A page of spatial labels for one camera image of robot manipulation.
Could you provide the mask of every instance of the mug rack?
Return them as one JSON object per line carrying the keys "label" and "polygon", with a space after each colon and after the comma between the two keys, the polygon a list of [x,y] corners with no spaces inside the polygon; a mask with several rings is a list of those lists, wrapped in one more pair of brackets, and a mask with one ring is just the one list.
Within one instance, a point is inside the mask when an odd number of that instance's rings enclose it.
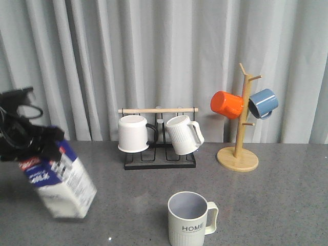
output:
{"label": "mug rack", "polygon": [[239,116],[236,143],[234,147],[226,147],[217,152],[218,161],[226,168],[237,172],[249,172],[257,168],[257,156],[242,147],[246,126],[254,126],[254,123],[247,122],[248,103],[251,92],[252,81],[262,78],[261,75],[253,77],[245,72],[242,64],[239,64],[244,75],[242,88],[243,110]]}
{"label": "mug rack", "polygon": [[198,108],[169,108],[162,109],[119,109],[118,113],[124,117],[126,114],[155,114],[155,127],[158,131],[161,130],[163,141],[149,145],[148,149],[138,153],[125,153],[124,169],[125,170],[140,170],[140,169],[171,169],[171,168],[195,168],[196,159],[194,153],[188,155],[177,155],[174,152],[173,146],[167,141],[165,132],[165,120],[163,114],[175,113],[184,115],[192,113],[192,119],[195,120],[195,114]]}

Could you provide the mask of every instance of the milk carton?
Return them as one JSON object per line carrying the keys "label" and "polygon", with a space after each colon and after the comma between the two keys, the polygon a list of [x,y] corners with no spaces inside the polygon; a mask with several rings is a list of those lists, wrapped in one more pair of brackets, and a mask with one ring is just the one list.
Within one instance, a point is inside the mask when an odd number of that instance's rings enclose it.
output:
{"label": "milk carton", "polygon": [[19,163],[55,218],[84,218],[97,192],[66,140],[57,142],[60,161],[32,157]]}

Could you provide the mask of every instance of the orange mug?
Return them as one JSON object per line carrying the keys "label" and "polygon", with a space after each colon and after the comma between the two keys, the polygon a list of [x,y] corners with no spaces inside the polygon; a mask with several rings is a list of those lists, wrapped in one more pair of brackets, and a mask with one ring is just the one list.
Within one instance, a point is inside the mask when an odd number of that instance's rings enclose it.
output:
{"label": "orange mug", "polygon": [[211,100],[211,109],[229,119],[237,118],[244,107],[242,97],[235,96],[225,91],[218,91]]}

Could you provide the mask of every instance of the table surface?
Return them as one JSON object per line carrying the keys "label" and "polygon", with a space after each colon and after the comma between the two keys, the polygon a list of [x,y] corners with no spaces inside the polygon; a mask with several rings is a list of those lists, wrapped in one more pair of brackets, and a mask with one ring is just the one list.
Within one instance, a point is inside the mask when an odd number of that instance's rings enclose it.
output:
{"label": "table surface", "polygon": [[196,168],[124,170],[117,142],[70,141],[98,189],[84,219],[54,219],[17,163],[0,163],[0,245],[170,245],[167,201],[194,191],[219,207],[204,245],[327,245],[328,146],[249,143],[257,169],[216,160],[231,143],[204,143]]}

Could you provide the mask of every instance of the white ceramic mug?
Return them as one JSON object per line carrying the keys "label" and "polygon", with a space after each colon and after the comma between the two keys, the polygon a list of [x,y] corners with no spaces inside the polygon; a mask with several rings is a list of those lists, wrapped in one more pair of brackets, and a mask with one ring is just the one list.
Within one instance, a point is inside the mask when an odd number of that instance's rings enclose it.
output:
{"label": "white ceramic mug", "polygon": [[170,119],[165,125],[174,151],[178,155],[194,152],[204,143],[204,137],[196,121],[190,121],[189,116],[180,115]]}
{"label": "white ceramic mug", "polygon": [[[154,130],[154,141],[148,141],[147,128]],[[140,115],[127,115],[118,121],[118,148],[126,153],[141,152],[156,143],[158,130],[148,124],[147,119]]]}
{"label": "white ceramic mug", "polygon": [[[172,246],[202,246],[205,235],[216,231],[217,205],[195,192],[174,194],[168,201],[168,210]],[[206,226],[209,210],[213,210],[212,223]]]}

